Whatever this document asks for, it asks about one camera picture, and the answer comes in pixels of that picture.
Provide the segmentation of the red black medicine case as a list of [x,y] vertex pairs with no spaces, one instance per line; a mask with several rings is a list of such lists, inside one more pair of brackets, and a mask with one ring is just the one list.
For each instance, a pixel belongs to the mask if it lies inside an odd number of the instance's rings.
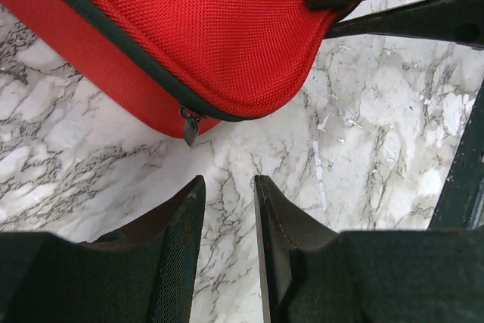
[[185,139],[202,117],[269,115],[302,88],[340,15],[304,0],[64,0],[180,103]]

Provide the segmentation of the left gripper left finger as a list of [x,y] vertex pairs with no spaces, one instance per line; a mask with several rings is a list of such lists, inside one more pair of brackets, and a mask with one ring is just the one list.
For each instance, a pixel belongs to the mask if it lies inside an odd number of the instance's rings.
[[188,322],[206,185],[198,175],[166,202],[80,245],[88,254],[77,322]]

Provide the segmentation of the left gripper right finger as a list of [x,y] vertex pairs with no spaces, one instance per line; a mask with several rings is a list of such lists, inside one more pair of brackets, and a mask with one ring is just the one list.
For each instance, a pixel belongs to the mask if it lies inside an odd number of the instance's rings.
[[338,234],[254,178],[265,322],[357,322],[359,302]]

